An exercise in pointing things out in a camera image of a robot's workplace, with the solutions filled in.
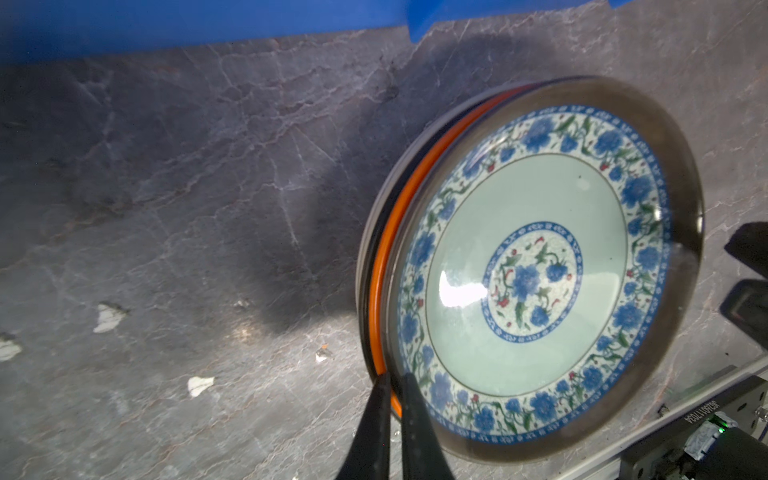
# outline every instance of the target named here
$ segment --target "blue panel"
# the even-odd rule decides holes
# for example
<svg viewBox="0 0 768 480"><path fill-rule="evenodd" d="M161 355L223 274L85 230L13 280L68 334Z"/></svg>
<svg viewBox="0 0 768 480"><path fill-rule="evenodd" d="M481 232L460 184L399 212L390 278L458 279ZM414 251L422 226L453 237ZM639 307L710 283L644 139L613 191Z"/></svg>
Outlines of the blue panel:
<svg viewBox="0 0 768 480"><path fill-rule="evenodd" d="M566 8L587 0L4 0L0 63ZM611 0L618 6L628 0Z"/></svg>

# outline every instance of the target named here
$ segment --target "blue and white plate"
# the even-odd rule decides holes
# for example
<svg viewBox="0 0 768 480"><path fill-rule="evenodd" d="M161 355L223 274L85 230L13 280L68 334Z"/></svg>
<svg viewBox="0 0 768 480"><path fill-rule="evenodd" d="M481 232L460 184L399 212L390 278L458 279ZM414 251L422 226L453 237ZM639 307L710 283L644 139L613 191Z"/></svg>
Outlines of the blue and white plate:
<svg viewBox="0 0 768 480"><path fill-rule="evenodd" d="M391 362L447 432L534 441L643 344L674 243L667 181L643 135L593 104L476 129L447 155L392 267Z"/></svg>

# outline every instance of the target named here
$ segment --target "gray marble countertop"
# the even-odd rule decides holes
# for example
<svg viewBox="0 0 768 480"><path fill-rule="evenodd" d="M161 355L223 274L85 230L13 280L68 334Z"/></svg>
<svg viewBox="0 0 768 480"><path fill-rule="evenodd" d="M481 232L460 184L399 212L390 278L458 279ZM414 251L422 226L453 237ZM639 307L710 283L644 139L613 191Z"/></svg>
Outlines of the gray marble countertop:
<svg viewBox="0 0 768 480"><path fill-rule="evenodd" d="M754 276L723 245L768 210L766 23L764 0L603 0L418 45L393 28L3 68L3 477L333 478L371 385L353 290L376 192L432 119L511 81L604 74L665 105L698 159L705 257L610 424L536 463L451 458L456 477L553 478L754 360L717 307Z"/></svg>

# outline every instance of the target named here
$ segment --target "green leaf motif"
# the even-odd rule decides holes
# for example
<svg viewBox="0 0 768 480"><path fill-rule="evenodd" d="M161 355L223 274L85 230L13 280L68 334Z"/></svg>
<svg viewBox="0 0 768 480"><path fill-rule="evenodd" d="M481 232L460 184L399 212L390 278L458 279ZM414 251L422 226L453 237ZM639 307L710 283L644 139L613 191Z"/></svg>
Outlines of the green leaf motif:
<svg viewBox="0 0 768 480"><path fill-rule="evenodd" d="M538 289L538 292L536 293L536 296L539 298L544 298L546 296L549 296L549 292L552 290L552 287L548 286L546 288L540 288Z"/></svg>
<svg viewBox="0 0 768 480"><path fill-rule="evenodd" d="M519 255L519 254L518 255L511 255L511 256L507 257L507 260L505 260L505 262L504 262L504 266L515 266L515 265L517 265L518 261L520 261L520 257L522 257L522 255Z"/></svg>
<svg viewBox="0 0 768 480"><path fill-rule="evenodd" d="M627 337L624 336L624 332L619 333L619 337L616 338L616 340L619 342L619 345L623 346L624 348L629 346L629 342L627 341Z"/></svg>
<svg viewBox="0 0 768 480"><path fill-rule="evenodd" d="M656 230L659 230L659 227L661 227L661 222L660 221L653 222L651 224L651 226L650 226L650 229L648 230L647 235L651 235Z"/></svg>
<svg viewBox="0 0 768 480"><path fill-rule="evenodd" d="M514 423L510 422L507 419L504 419L504 423L507 424L507 428L508 429L512 430L512 433L514 433L515 435L518 434L518 430L515 428L515 424Z"/></svg>
<svg viewBox="0 0 768 480"><path fill-rule="evenodd" d="M547 244L545 243L544 246L541 248L541 251L536 255L536 264L544 263L546 262L546 256L547 256Z"/></svg>
<svg viewBox="0 0 768 480"><path fill-rule="evenodd" d="M525 311L525 304L523 302L518 302L517 305L515 305L515 319L518 323L518 328L522 328L523 326L523 312Z"/></svg>
<svg viewBox="0 0 768 480"><path fill-rule="evenodd" d="M566 121L564 121L562 124L560 124L560 126L555 131L557 133L562 133L566 131L568 127L570 127L574 123L574 121L576 121L576 115L571 115L571 117Z"/></svg>

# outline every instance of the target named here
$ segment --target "orange plate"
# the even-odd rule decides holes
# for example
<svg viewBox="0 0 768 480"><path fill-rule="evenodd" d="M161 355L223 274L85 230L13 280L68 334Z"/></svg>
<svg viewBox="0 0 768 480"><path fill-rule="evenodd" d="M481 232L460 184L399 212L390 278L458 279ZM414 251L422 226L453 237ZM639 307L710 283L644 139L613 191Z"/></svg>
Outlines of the orange plate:
<svg viewBox="0 0 768 480"><path fill-rule="evenodd" d="M469 112L463 117L456 125L451 127L450 130L445 132L445 135L440 137L440 140L427 152L421 163L416 167L411 174L411 177L406 182L400 195L397 197L392 213L389 215L384 231L382 232L381 240L379 241L379 249L376 251L376 260L373 264L371 272L371 287L369 293L368 302L368 330L370 334L371 342L371 356L373 357L373 365L376 367L376 373L381 375L386 372L386 364L384 362L384 351L382 350L381 342L381 329L379 308L381 305L381 293L384 285L384 272L386 270L386 264L389 262L389 252L392 249L392 244L395 243L395 236L397 230L400 228L402 218L406 214L408 205L411 204L416 191L421 186L422 182L426 178L429 171L435 165L437 160L442 156L443 152L448 149L449 146L461 135L471 124L473 124L478 118L480 118L485 112L491 110L496 105L502 103L504 100L522 93L535 85L525 85L523 87L515 88L514 90L506 91L502 94L498 94L495 97L487 100L485 103L475 107L475 110ZM392 393L392 408L395 410L398 416L402 417L402 407L400 401L397 399L395 393Z"/></svg>

